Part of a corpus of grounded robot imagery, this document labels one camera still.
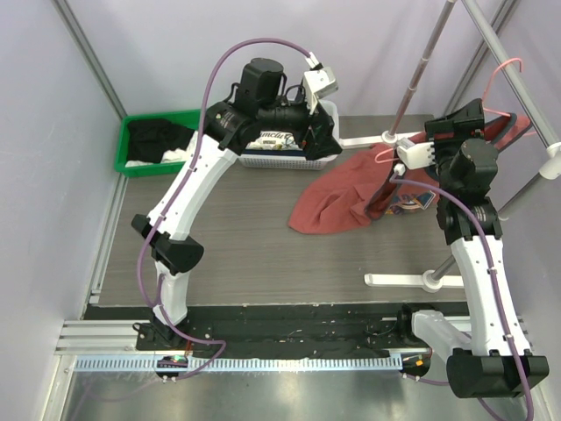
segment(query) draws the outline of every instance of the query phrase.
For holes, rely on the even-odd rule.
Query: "metal pole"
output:
[[[469,15],[472,17],[473,23],[477,26],[477,29],[479,29],[479,32],[483,36],[483,39],[489,46],[489,50],[496,59],[497,63],[501,64],[507,61],[510,57],[508,57],[499,37],[494,32],[489,22],[487,22],[487,19],[477,2],[475,0],[462,0],[462,2],[464,3]],[[518,70],[513,66],[506,66],[502,69],[502,72],[507,78],[508,84],[514,91],[522,108],[526,111],[526,115],[534,124],[534,128],[536,129],[536,132],[543,144],[547,147],[558,143],[559,138],[553,131],[550,122],[547,121],[547,119],[543,116],[543,113],[537,108],[537,105],[534,103],[526,84],[523,82],[520,74],[518,73]]]
[[[501,221],[506,221],[510,218],[510,216],[520,208],[524,197],[526,197],[531,191],[538,190],[540,186],[546,184],[548,181],[549,180],[547,178],[543,178],[539,173],[534,175],[534,177],[532,177],[532,179],[527,182],[524,187],[518,191],[518,193],[512,196],[512,198],[499,209],[499,219]],[[456,261],[454,256],[450,256],[442,265],[430,274],[430,277],[435,281],[440,280],[440,278],[450,272],[450,269],[454,267],[455,263]]]
[[[68,0],[52,0],[55,9],[59,12],[62,21],[66,25],[68,31],[72,38],[74,38],[76,45],[82,52],[84,59],[89,65],[89,68],[93,72],[94,76],[96,77],[97,81],[99,82],[103,92],[109,99],[110,104],[113,106],[116,114],[119,118],[123,119],[127,116],[126,110],[124,109],[121,100],[119,99],[117,92],[113,88],[109,77],[103,70],[103,66],[99,59],[97,59],[97,55],[94,52],[94,49],[89,44],[88,37],[84,33],[82,27],[78,23],[78,19],[72,12],[70,5],[68,4]]]
[[[452,12],[452,8],[454,7],[455,3],[456,0],[446,0],[444,8],[442,9],[440,16],[438,17],[437,24],[435,25],[435,28],[432,30],[432,34],[430,35],[429,42],[427,43],[427,46],[424,49],[423,57],[421,57],[421,59],[419,60],[419,64],[417,64],[417,69],[413,73],[411,82],[409,83],[408,88],[405,91],[405,95],[401,100],[400,106],[397,109],[394,123],[392,124],[392,128],[389,129],[389,133],[388,133],[390,138],[392,138],[397,132],[397,127],[400,124],[401,119],[403,118],[403,115],[405,114],[405,111],[409,106],[409,103],[411,102],[411,98],[413,97],[415,91],[417,90],[417,85],[421,80],[421,76],[423,76],[424,69],[427,67],[427,64],[429,64],[430,55],[432,54],[432,51],[435,49],[435,45],[437,44],[438,39],[440,38],[440,34],[442,33],[442,30],[446,26],[446,21],[448,20],[448,17]]]
[[[522,205],[522,199],[529,195],[530,191],[536,191],[539,186],[547,184],[550,180],[543,178],[540,173],[534,175],[534,177],[527,182],[524,187],[522,187],[518,193],[516,193],[512,198],[504,204],[504,206],[499,210],[499,219],[501,221],[506,221],[510,216],[515,213]]]
[[[440,265],[432,274],[430,274],[430,277],[435,281],[439,281],[440,278],[450,272],[450,269],[452,269],[455,264],[456,259],[454,259],[454,256],[450,256],[444,261],[442,265]]]
[[[516,7],[520,3],[520,0],[502,0],[499,8],[497,9],[496,13],[494,14],[493,18],[491,19],[491,26],[496,33],[501,33],[502,28],[506,25]],[[450,101],[448,101],[448,105],[444,109],[444,115],[447,116],[448,114],[454,112],[459,102],[462,100],[464,93],[467,91],[468,86],[473,81],[473,78],[478,73],[479,69],[483,65],[486,57],[489,54],[489,47],[487,46],[486,42],[482,39],[479,43],[476,52],[474,53],[472,59],[470,60],[470,65],[465,70],[464,74],[460,78],[460,82],[456,89],[454,89],[454,93],[452,94]]]

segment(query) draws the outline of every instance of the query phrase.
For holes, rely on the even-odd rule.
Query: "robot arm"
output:
[[[190,271],[204,252],[203,247],[189,236],[191,225],[217,181],[246,146],[261,131],[275,130],[291,132],[307,160],[341,153],[340,145],[332,137],[333,120],[319,103],[320,98],[337,90],[337,81],[330,69],[324,68],[313,54],[307,62],[311,70],[304,73],[301,94],[293,102],[283,93],[279,95],[284,76],[280,63],[268,59],[253,59],[248,63],[234,101],[221,101],[206,112],[202,147],[187,187],[177,195],[191,162],[186,162],[162,200],[147,216],[136,215],[132,220],[133,228],[146,238],[154,221],[172,201],[150,246],[158,279],[164,275],[161,302],[173,325],[187,316]],[[192,160],[195,147],[192,141],[187,150]],[[156,306],[153,311],[159,322],[166,326],[160,307]]]
[[[454,202],[441,196],[437,220],[464,281],[472,336],[466,337],[442,313],[433,310],[414,312],[411,327],[413,334],[446,362],[448,381],[458,397],[517,396],[521,392],[499,305],[504,309],[530,387],[549,373],[545,357],[533,356],[530,351],[508,288],[501,223],[486,196],[498,171],[498,152],[485,142],[483,129],[481,101],[474,100],[450,116],[428,122],[425,130],[429,142],[397,145],[406,167],[435,166],[440,189],[458,198],[476,216],[493,256],[494,268],[489,269],[483,243],[471,220]],[[497,290],[489,270],[496,273]]]

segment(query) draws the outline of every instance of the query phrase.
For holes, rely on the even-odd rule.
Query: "red cloth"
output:
[[[486,125],[485,139],[499,151],[519,139],[531,123],[526,117],[502,117]],[[425,132],[411,138],[424,142]],[[288,226],[304,234],[344,232],[370,225],[392,206],[402,206],[426,195],[427,190],[389,182],[393,162],[376,163],[374,157],[387,148],[374,144],[312,182],[302,193]],[[404,178],[437,186],[426,168],[409,170]]]

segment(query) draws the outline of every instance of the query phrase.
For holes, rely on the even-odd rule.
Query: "white stand base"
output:
[[[382,142],[384,142],[386,145],[395,146],[395,144],[397,143],[398,134],[396,133],[394,136],[390,136],[389,131],[386,130],[385,132],[382,133],[381,137],[382,137]]]
[[[365,284],[369,287],[406,287],[423,288],[427,292],[438,292],[441,288],[463,288],[461,276],[443,276],[437,283],[427,280],[428,274],[423,275],[380,275],[366,274]]]
[[[397,142],[397,139],[410,138],[412,136],[415,136],[417,133],[419,132],[396,133],[395,142]],[[380,136],[365,136],[363,138],[339,139],[339,144],[343,149],[355,149],[357,147],[366,147],[366,146],[373,145],[374,143],[387,143],[384,140],[384,134]]]

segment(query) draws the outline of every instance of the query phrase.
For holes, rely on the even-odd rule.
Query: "green bin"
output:
[[[126,156],[129,153],[129,138],[131,134],[127,125],[133,120],[146,120],[148,118],[165,118],[177,125],[185,125],[189,129],[197,130],[199,126],[200,110],[162,112],[158,114],[142,114],[123,118],[121,132],[119,133],[119,144],[117,157],[115,159],[115,170],[127,177],[146,177],[147,175],[179,173],[184,162],[172,162],[168,164],[151,164],[142,167],[126,167]]]

